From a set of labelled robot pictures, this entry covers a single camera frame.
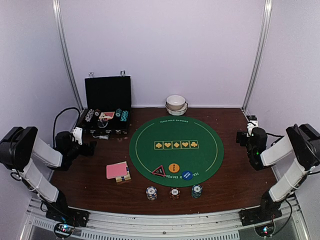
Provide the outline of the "blue small blind button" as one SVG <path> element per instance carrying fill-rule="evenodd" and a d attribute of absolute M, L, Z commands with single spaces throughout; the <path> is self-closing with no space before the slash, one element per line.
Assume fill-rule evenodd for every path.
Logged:
<path fill-rule="evenodd" d="M 186 171 L 182 172 L 181 178 L 183 180 L 189 181 L 193 178 L 193 173 L 189 170 L 186 170 Z"/>

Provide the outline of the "orange round button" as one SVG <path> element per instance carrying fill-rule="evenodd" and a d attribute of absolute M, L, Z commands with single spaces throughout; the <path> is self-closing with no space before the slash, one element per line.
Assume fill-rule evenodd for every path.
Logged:
<path fill-rule="evenodd" d="M 177 163 L 171 163 L 169 166 L 168 166 L 168 170 L 171 172 L 171 173 L 178 173 L 180 171 L 180 166 L 177 164 Z"/>

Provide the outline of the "red black all-in triangle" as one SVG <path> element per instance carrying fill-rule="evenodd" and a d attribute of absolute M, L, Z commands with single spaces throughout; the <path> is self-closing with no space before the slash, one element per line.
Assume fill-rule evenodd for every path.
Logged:
<path fill-rule="evenodd" d="M 154 171 L 151 172 L 155 176 L 165 177 L 166 173 L 163 165 L 158 166 Z"/>

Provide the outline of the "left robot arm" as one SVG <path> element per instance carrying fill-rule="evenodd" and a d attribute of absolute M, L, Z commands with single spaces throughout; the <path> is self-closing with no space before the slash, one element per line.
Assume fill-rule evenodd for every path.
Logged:
<path fill-rule="evenodd" d="M 78 156 L 93 156 L 97 142 L 84 143 L 82 129 L 78 127 L 71 132 L 59 132 L 54 139 L 56 146 L 51 147 L 38 136 L 35 126 L 13 127 L 0 141 L 0 162 L 11 170 L 15 180 L 37 193 L 55 217 L 67 222 L 74 211 L 69 208 L 65 195 L 43 176 L 33 159 L 42 161 L 50 169 L 65 172 Z"/>

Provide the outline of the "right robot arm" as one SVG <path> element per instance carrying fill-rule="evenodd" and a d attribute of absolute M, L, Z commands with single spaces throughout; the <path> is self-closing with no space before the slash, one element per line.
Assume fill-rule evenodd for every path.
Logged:
<path fill-rule="evenodd" d="M 269 136 L 270 133 L 254 121 L 248 123 L 246 131 L 238 131 L 235 140 L 246 148 L 249 163 L 256 171 L 288 165 L 276 184 L 262 195 L 260 206 L 255 209 L 261 221 L 276 215 L 282 202 L 320 164 L 320 133 L 310 124 L 287 127 L 285 134 L 277 136 L 277 140 L 267 147 Z"/>

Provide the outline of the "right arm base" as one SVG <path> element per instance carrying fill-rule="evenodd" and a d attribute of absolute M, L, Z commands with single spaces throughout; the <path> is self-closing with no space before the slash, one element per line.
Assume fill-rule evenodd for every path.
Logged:
<path fill-rule="evenodd" d="M 282 216 L 282 212 L 280 210 L 276 210 L 271 213 L 263 212 L 260 207 L 243 208 L 238 212 L 238 214 L 242 226 L 255 225 L 271 221 L 274 218 L 279 218 Z"/>

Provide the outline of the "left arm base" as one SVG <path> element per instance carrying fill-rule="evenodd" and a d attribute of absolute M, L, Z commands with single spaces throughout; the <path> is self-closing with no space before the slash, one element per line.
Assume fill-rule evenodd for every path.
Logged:
<path fill-rule="evenodd" d="M 56 210 L 48 210 L 45 217 L 57 222 L 66 223 L 73 227 L 86 227 L 90 213 L 85 210 L 69 209 L 66 214 L 62 214 Z"/>

